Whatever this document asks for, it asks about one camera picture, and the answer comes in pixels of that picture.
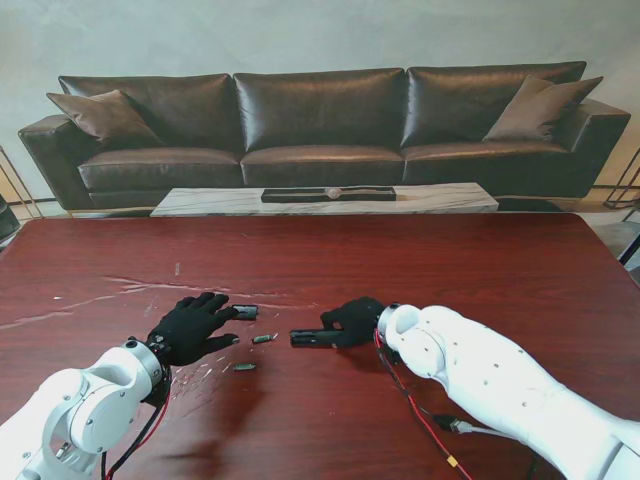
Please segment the red wooden table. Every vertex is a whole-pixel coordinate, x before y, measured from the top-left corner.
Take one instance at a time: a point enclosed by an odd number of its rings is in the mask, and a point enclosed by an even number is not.
[[[203,290],[259,304],[260,320],[230,322],[240,344],[174,370],[163,425],[118,480],[457,478],[371,344],[289,346],[290,329],[320,327],[321,312],[361,295],[450,306],[640,418],[640,293],[627,273],[576,216],[490,214],[32,221],[0,258],[0,422],[49,374],[145,337]],[[460,414],[438,384],[399,371],[429,410]],[[523,478],[531,460],[501,438],[442,438],[477,479]]]

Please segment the small metal part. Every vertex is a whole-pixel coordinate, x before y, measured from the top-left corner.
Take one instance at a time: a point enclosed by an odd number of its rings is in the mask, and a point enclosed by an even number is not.
[[[253,337],[253,339],[251,340],[251,343],[256,345],[258,343],[271,342],[272,340],[275,340],[277,336],[278,336],[277,333],[274,335],[258,335],[257,337]]]
[[[236,363],[233,366],[233,371],[234,372],[244,372],[247,370],[255,370],[256,367],[258,365],[256,365],[255,363]]]
[[[257,305],[231,305],[238,310],[238,315],[233,317],[234,320],[255,320],[258,318]]]
[[[69,442],[64,442],[56,453],[56,458],[58,460],[61,459],[62,456],[67,452],[67,450],[69,450],[69,447],[71,447],[71,444]]]

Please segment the gloved robot hand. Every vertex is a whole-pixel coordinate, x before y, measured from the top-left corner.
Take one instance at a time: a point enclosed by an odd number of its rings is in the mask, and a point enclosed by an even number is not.
[[[320,319],[325,330],[337,330],[336,324],[341,327],[342,333],[336,338],[334,345],[346,348],[373,340],[373,331],[384,309],[375,298],[361,297],[324,312]]]
[[[147,345],[163,363],[184,366],[238,343],[240,339],[232,333],[209,338],[238,315],[233,307],[220,310],[228,301],[227,295],[212,292],[183,298],[151,331]]]

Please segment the wall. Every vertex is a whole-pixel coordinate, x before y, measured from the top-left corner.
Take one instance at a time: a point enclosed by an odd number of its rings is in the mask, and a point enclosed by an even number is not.
[[[58,113],[65,75],[196,75],[587,60],[593,98],[635,118],[600,183],[640,144],[638,0],[2,0],[0,145],[50,197],[17,131]]]

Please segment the wire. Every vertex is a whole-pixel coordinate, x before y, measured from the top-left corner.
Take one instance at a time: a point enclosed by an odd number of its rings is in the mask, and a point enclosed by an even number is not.
[[[145,438],[142,442],[140,442],[140,445],[138,445],[136,447],[136,450],[139,450],[140,447],[142,447],[145,443],[147,443],[149,441],[149,439],[153,436],[153,434],[156,433],[156,430],[158,429],[158,427],[162,423],[162,419],[164,418],[165,414],[167,413],[167,409],[168,408],[169,408],[169,398],[167,397],[167,401],[164,403],[164,407],[162,408],[162,413],[160,414],[160,417],[158,418],[158,421],[154,425],[154,427],[151,430],[151,432],[149,432],[149,435],[147,435],[147,438]]]
[[[107,479],[107,452],[102,454],[102,460],[100,461],[100,478],[102,480]]]
[[[427,410],[423,409],[422,407],[418,406],[416,401],[413,399],[413,396],[411,395],[411,393],[406,389],[406,387],[404,386],[404,384],[396,374],[391,364],[385,358],[384,353],[382,351],[382,345],[380,343],[380,336],[378,334],[378,329],[376,329],[373,332],[373,342],[376,346],[376,351],[378,352],[378,357],[380,358],[380,361],[384,365],[385,369],[391,374],[391,377],[393,378],[393,381],[396,383],[396,386],[400,389],[402,394],[405,396],[405,398],[409,402],[409,406],[411,407],[411,413],[413,414],[413,416],[420,422],[420,425],[427,431],[431,439],[438,446],[440,451],[445,455],[447,462],[449,462],[449,465],[451,465],[454,469],[456,469],[467,480],[473,480],[471,475],[469,475],[469,473],[458,462],[458,460],[456,460],[456,458],[453,455],[451,455],[451,452],[449,452],[447,447],[444,446],[442,441],[438,438],[438,435],[436,434],[436,432],[433,430],[433,428],[431,428],[429,423],[422,416],[422,413],[425,413],[429,417],[432,417],[431,413],[429,413]]]
[[[164,392],[164,396],[163,396],[164,398],[162,403],[156,407],[155,411],[153,412],[153,414],[151,415],[151,417],[149,418],[145,426],[142,428],[138,436],[135,438],[131,446],[129,446],[127,451],[124,452],[124,454],[122,454],[122,456],[118,459],[116,463],[113,464],[113,466],[109,470],[109,473],[107,474],[104,480],[113,480],[113,475],[116,473],[116,471],[118,471],[118,469],[122,467],[122,465],[124,465],[124,463],[129,459],[131,455],[133,455],[133,453],[138,448],[140,448],[143,444],[145,444],[149,440],[149,438],[151,438],[151,435],[155,433],[156,429],[158,428],[158,425],[160,425],[160,420],[162,420],[162,418],[164,417],[164,414],[167,412],[167,407],[169,404],[169,396],[171,394],[171,376],[172,376],[171,368],[170,367],[163,368],[163,372],[164,372],[163,384],[165,386],[165,392]],[[147,436],[147,432],[149,432],[149,430],[154,425],[156,419],[159,416],[160,416],[160,420],[158,420],[158,422],[155,424],[155,427],[153,428],[153,431],[151,432],[151,434]]]

